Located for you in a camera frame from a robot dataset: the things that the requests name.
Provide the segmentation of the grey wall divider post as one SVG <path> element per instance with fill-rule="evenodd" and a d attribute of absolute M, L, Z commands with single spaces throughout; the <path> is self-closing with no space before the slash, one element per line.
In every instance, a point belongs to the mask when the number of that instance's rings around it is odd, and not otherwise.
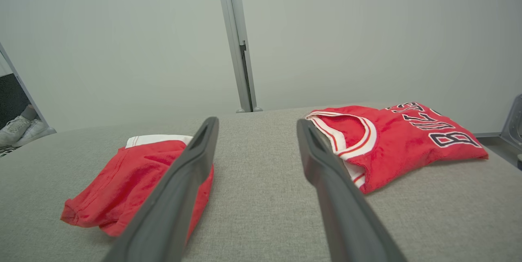
<path fill-rule="evenodd" d="M 255 113 L 253 108 L 261 106 L 256 100 L 243 0 L 221 0 L 221 6 L 239 94 L 239 109 Z"/>

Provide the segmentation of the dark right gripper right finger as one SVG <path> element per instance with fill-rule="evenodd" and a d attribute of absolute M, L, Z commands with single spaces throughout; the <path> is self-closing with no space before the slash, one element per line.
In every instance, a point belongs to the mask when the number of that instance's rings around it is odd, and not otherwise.
<path fill-rule="evenodd" d="M 300 119 L 296 131 L 304 175 L 317 191 L 331 261 L 407 262 L 319 130 Z"/>

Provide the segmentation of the grey wall base rail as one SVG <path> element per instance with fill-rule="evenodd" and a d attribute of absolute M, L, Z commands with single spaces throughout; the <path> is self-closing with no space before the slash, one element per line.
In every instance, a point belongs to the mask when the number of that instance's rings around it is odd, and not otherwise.
<path fill-rule="evenodd" d="M 499 133 L 474 133 L 473 134 L 479 142 L 489 148 L 493 147 L 508 147 L 509 144 L 501 138 Z"/>

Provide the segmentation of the white sneaker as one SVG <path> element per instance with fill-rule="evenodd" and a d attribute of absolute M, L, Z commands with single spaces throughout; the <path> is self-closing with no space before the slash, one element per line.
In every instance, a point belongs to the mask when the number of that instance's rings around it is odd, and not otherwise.
<path fill-rule="evenodd" d="M 24 132 L 22 137 L 13 144 L 13 147 L 21 147 L 33 140 L 36 140 L 37 138 L 41 137 L 41 135 L 43 135 L 46 130 L 47 127 L 43 121 L 37 119 L 32 120 L 30 126 Z"/>
<path fill-rule="evenodd" d="M 20 115 L 9 121 L 6 126 L 0 129 L 0 147 L 15 144 L 24 135 L 30 125 L 31 120 Z"/>

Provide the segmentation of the red basketball shorts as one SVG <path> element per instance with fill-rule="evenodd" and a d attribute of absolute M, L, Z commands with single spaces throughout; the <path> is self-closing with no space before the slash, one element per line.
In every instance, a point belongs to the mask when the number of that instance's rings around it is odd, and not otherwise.
<path fill-rule="evenodd" d="M 190 141 L 179 134 L 129 138 L 86 189 L 65 201 L 60 219 L 120 236 Z"/>

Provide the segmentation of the dark trouser leg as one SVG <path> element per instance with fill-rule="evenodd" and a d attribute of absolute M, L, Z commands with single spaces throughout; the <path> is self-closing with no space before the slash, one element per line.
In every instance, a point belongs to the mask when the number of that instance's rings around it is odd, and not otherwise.
<path fill-rule="evenodd" d="M 0 129 L 31 103 L 14 74 L 0 77 Z"/>

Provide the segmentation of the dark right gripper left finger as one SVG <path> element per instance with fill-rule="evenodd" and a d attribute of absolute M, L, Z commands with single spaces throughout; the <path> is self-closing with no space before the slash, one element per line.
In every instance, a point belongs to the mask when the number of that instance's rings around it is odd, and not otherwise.
<path fill-rule="evenodd" d="M 200 186 L 212 171 L 219 119 L 208 117 L 102 262 L 181 262 Z"/>

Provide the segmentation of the red Bulls basketball jersey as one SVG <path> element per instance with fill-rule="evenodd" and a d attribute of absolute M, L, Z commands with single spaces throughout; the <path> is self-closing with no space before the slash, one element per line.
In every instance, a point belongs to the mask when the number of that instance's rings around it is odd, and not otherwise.
<path fill-rule="evenodd" d="M 418 102 L 326 108 L 305 118 L 330 141 L 363 194 L 434 162 L 489 158 L 471 132 Z"/>

